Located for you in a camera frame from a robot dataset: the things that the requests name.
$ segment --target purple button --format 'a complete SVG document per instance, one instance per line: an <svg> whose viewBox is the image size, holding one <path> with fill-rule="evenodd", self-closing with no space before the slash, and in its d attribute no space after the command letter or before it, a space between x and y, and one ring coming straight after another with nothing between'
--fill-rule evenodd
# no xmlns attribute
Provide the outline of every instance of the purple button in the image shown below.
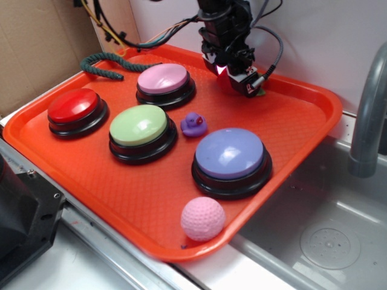
<svg viewBox="0 0 387 290"><path fill-rule="evenodd" d="M256 170L262 162L263 153L263 144L257 135L245 129L228 128L203 138L195 157L204 173L229 180Z"/></svg>
<svg viewBox="0 0 387 290"><path fill-rule="evenodd" d="M187 70L175 63L162 63L143 71L138 77L138 87L148 94L165 94L184 85Z"/></svg>

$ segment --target white wall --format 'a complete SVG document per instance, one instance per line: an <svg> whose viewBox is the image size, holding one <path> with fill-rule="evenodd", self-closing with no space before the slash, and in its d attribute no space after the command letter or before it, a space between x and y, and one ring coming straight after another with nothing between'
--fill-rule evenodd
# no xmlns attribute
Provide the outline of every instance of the white wall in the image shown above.
<svg viewBox="0 0 387 290"><path fill-rule="evenodd" d="M138 32L146 41L168 26L194 16L197 0L130 0ZM250 0L253 16L264 0ZM279 1L271 0L267 10ZM282 7L259 21L284 41L275 73L335 92L344 109L356 112L369 67L387 41L386 0L284 0ZM169 44L200 52L202 23L182 29ZM256 48L256 65L270 66L278 45L264 31L248 40Z"/></svg>

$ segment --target green button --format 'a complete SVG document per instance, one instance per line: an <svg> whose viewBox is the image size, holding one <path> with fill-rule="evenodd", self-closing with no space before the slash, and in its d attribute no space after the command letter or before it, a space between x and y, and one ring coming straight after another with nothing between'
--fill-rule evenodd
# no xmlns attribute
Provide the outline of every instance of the green button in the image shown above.
<svg viewBox="0 0 387 290"><path fill-rule="evenodd" d="M113 119L110 135L122 146L139 146L156 139L165 130L165 112L154 105L127 109Z"/></svg>

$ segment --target stainless steel sink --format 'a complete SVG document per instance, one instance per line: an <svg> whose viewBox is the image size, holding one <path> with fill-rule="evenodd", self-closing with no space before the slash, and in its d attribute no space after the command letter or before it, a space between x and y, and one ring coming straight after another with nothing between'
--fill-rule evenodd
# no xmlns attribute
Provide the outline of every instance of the stainless steel sink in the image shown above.
<svg viewBox="0 0 387 290"><path fill-rule="evenodd" d="M296 289L387 289L387 159L356 178L349 149L327 137L231 245Z"/></svg>

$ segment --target sink drain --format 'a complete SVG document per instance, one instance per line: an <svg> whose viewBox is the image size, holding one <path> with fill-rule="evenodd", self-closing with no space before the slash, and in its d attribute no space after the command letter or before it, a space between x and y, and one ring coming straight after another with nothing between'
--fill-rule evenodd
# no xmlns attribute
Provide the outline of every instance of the sink drain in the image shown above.
<svg viewBox="0 0 387 290"><path fill-rule="evenodd" d="M325 221L310 225L302 233L301 250L309 261L325 269L343 269L360 255L360 242L346 226Z"/></svg>

